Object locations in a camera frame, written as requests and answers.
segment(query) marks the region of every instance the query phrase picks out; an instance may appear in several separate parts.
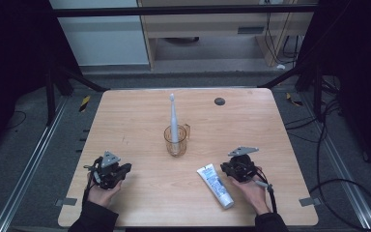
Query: human hand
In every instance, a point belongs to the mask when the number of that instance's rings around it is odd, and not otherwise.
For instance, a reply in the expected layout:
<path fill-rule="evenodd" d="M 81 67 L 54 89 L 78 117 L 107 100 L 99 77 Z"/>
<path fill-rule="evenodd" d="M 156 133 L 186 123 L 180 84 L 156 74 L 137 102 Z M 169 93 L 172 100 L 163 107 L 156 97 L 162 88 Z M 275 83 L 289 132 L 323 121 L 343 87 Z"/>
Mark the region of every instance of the human hand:
<path fill-rule="evenodd" d="M 271 211 L 267 206 L 265 188 L 255 183 L 255 181 L 261 181 L 260 177 L 255 175 L 252 181 L 247 183 L 240 183 L 231 176 L 228 178 L 230 178 L 234 186 L 243 192 L 245 200 L 254 208 L 257 215 L 262 215 Z"/>
<path fill-rule="evenodd" d="M 87 197 L 88 201 L 91 201 L 95 204 L 98 204 L 104 208 L 108 208 L 111 198 L 121 189 L 122 181 L 119 181 L 114 188 L 111 189 L 103 189 L 95 184 L 92 179 L 90 186 L 92 186 L 89 190 L 89 196 Z"/>

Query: gray carpet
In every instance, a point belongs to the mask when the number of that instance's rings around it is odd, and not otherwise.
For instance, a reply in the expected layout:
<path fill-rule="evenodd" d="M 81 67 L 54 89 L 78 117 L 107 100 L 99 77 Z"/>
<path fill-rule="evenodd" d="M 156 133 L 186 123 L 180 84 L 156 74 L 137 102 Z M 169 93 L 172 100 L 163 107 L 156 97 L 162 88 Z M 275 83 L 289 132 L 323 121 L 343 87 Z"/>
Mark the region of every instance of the gray carpet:
<path fill-rule="evenodd" d="M 219 86 L 256 86 L 277 77 L 279 72 L 203 72 L 203 73 L 166 73 L 166 74 L 128 74 L 88 76 L 103 87 L 109 88 L 169 88 L 169 87 L 219 87 Z M 56 199 L 63 198 L 71 182 L 71 177 L 83 149 L 100 102 L 101 93 L 96 93 L 80 83 L 72 81 L 74 93 L 68 98 L 66 111 L 39 165 L 19 208 L 13 218 L 13 231 L 57 231 L 62 229 L 57 223 L 60 207 L 55 206 Z M 296 106 L 286 100 L 285 93 L 293 86 L 285 84 L 273 90 L 284 123 L 310 116 L 305 106 Z M 85 112 L 78 112 L 82 99 L 90 95 L 91 99 Z M 332 96 L 325 95 L 326 102 Z M 29 160 L 43 133 L 46 120 L 45 91 L 39 89 L 22 97 L 16 105 L 10 126 L 22 122 L 17 127 L 7 129 L 0 139 L 0 212 L 10 197 L 17 179 Z M 329 136 L 335 143 L 341 158 L 354 175 L 355 180 L 371 191 L 371 163 L 363 161 L 360 148 L 347 126 L 346 120 L 332 112 L 328 116 Z M 314 124 L 299 130 L 289 130 L 291 143 L 300 164 L 303 177 L 309 189 L 316 183 L 316 149 L 319 132 Z M 321 149 L 321 178 L 336 178 L 325 149 Z M 327 202 L 340 216 L 358 224 L 357 216 L 341 184 L 323 187 Z M 355 231 L 337 219 L 324 205 L 316 207 L 319 223 L 311 228 L 291 227 L 291 231 Z M 127 231 L 173 231 L 161 228 L 130 228 Z M 235 228 L 218 230 L 217 228 L 178 229 L 177 231 L 236 231 Z M 239 228 L 238 231 L 252 231 L 252 228 Z"/>

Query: baseboard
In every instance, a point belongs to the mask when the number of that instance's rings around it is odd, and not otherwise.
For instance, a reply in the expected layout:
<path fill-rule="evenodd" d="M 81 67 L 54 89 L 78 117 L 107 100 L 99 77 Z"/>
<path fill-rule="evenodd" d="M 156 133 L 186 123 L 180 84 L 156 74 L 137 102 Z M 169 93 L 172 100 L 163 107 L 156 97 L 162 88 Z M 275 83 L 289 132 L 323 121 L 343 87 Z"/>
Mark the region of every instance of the baseboard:
<path fill-rule="evenodd" d="M 68 229 L 55 229 L 39 226 L 12 226 L 8 232 L 67 232 Z M 115 229 L 113 232 L 125 232 L 125 229 Z"/>
<path fill-rule="evenodd" d="M 117 73 L 143 73 L 150 71 L 149 64 L 138 65 L 106 65 L 106 66 L 80 66 L 83 75 L 88 74 L 117 74 Z"/>

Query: person's right hand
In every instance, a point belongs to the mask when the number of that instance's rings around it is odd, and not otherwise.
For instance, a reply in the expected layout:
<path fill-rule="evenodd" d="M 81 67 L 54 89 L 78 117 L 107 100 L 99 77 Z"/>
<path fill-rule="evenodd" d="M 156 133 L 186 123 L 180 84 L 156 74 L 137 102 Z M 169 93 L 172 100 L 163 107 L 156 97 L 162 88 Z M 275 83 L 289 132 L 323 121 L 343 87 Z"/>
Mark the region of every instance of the person's right hand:
<path fill-rule="evenodd" d="M 229 178 L 233 185 L 243 192 L 245 200 L 254 208 L 257 215 L 262 215 L 271 211 L 267 206 L 265 188 L 255 183 L 255 181 L 261 181 L 258 176 L 254 176 L 252 181 L 247 183 L 240 183 L 231 176 L 229 176 Z"/>

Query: white cabinet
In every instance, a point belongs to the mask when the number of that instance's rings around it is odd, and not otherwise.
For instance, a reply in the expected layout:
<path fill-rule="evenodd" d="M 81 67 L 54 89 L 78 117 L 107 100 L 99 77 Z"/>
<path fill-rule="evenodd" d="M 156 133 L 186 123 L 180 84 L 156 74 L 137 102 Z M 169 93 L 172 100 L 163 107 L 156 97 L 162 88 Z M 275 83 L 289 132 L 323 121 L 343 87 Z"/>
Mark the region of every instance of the white cabinet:
<path fill-rule="evenodd" d="M 258 5 L 264 0 L 137 0 L 140 7 Z M 273 0 L 273 4 L 317 3 L 318 0 Z M 158 38 L 219 37 L 252 34 L 257 39 L 269 66 L 275 65 L 286 36 L 305 35 L 313 13 L 260 14 L 180 14 L 142 16 L 151 66 Z"/>
<path fill-rule="evenodd" d="M 137 7 L 135 0 L 50 0 L 50 3 L 53 9 Z M 149 66 L 137 15 L 60 17 L 59 22 L 83 71 L 91 67 Z"/>

